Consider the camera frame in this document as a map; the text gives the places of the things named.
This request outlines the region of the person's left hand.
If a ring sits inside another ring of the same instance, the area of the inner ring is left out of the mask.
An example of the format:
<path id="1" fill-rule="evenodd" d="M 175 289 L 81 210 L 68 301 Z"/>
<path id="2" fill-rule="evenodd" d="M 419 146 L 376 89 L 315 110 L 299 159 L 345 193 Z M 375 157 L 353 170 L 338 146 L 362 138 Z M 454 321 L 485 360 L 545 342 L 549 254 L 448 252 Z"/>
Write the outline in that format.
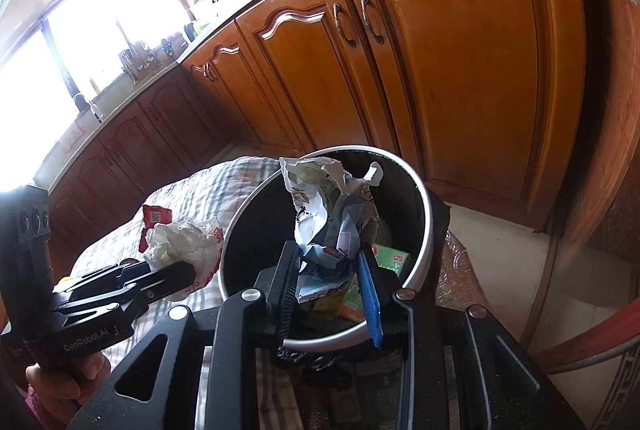
<path id="1" fill-rule="evenodd" d="M 79 406 L 110 376 L 111 363 L 103 353 L 83 358 L 78 376 L 43 369 L 33 364 L 25 369 L 28 390 L 25 404 L 45 429 L 65 429 Z"/>

